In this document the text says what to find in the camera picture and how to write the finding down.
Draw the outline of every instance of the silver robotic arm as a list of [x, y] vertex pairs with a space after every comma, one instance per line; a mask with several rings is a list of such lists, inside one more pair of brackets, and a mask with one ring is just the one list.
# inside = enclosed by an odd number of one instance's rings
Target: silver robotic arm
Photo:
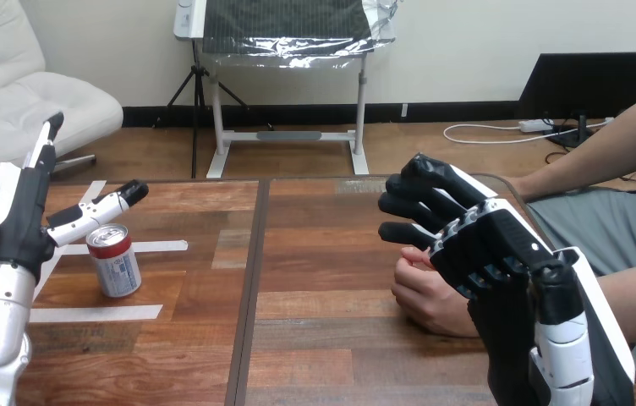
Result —
[[421, 154], [386, 189], [381, 210], [416, 223], [379, 234], [428, 250], [469, 300], [498, 404], [633, 404], [629, 348], [579, 249], [552, 252], [509, 202]]
[[56, 153], [53, 141], [63, 115], [47, 120], [34, 150], [22, 168], [0, 164], [0, 405], [14, 405], [17, 380], [29, 364], [31, 343], [25, 332], [41, 276], [41, 264], [52, 258], [56, 247], [85, 236], [128, 210], [148, 193], [138, 181], [114, 192], [78, 204], [41, 224], [47, 200], [49, 176]]

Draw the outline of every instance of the black monitor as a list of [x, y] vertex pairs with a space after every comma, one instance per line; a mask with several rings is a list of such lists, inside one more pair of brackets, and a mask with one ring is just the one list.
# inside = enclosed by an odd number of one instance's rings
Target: black monitor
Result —
[[636, 52], [543, 53], [520, 96], [518, 118], [551, 118], [556, 125], [575, 118], [578, 131], [548, 140], [576, 147], [591, 135], [587, 118], [616, 117], [635, 103]]

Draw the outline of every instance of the wooden table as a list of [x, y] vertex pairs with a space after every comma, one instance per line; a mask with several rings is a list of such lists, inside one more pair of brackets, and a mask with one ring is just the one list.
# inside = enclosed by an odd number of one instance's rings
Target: wooden table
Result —
[[[501, 180], [479, 180], [524, 214]], [[101, 294], [88, 255], [64, 256], [35, 307], [163, 305], [159, 316], [30, 324], [19, 406], [494, 404], [481, 342], [426, 333], [388, 290], [384, 181], [150, 184], [117, 221], [134, 241], [189, 249], [137, 254], [143, 285], [123, 299]], [[85, 191], [52, 186], [47, 213]]]

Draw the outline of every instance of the can lid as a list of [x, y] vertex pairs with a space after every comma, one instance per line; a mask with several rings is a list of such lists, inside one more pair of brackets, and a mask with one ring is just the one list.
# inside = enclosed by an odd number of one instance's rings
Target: can lid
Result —
[[129, 230], [121, 224], [105, 224], [86, 236], [86, 243], [92, 247], [111, 247], [122, 242]]

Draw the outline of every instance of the power strip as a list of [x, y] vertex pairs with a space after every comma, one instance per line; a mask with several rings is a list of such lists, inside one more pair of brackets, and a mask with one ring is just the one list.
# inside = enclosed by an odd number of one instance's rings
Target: power strip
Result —
[[554, 125], [555, 125], [555, 122], [550, 119], [546, 119], [545, 121], [527, 120], [527, 121], [519, 122], [520, 131], [522, 131], [523, 133], [536, 133], [538, 131], [547, 131], [552, 129]]

